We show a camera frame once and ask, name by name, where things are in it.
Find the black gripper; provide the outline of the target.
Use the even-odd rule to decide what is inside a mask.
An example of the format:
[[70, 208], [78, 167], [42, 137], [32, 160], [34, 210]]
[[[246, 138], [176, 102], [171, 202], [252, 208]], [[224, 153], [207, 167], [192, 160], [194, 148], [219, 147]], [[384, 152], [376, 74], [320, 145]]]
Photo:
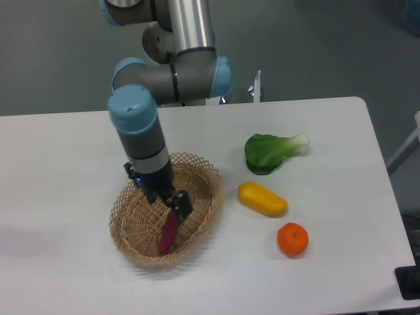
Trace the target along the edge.
[[129, 179], [142, 191], [149, 203], [154, 203], [158, 198], [163, 203], [169, 203], [179, 222], [184, 222], [192, 213], [193, 207], [187, 191], [177, 191], [173, 186], [174, 170], [170, 160], [152, 173], [135, 171], [131, 161], [125, 163], [124, 168]]

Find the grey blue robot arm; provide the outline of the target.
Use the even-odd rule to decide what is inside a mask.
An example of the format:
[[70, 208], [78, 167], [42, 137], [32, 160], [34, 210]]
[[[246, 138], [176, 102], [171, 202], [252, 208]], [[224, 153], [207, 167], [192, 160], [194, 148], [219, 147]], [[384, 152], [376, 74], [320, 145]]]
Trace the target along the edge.
[[108, 111], [128, 162], [129, 178], [150, 203], [160, 199], [178, 221], [192, 212], [188, 194], [173, 187], [173, 167], [158, 106], [226, 96], [232, 90], [227, 57], [215, 49], [207, 1], [101, 1], [115, 26], [148, 23], [144, 52], [154, 61], [121, 60], [114, 69]]

